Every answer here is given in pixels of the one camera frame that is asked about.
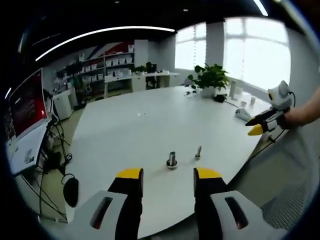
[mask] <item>computer monitor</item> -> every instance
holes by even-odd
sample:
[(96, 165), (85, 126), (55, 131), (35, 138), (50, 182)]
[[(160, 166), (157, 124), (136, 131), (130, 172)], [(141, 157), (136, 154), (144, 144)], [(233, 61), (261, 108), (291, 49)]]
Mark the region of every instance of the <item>computer monitor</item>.
[(24, 80), (10, 95), (9, 104), (15, 135), (27, 134), (47, 118), (42, 87), (42, 68)]

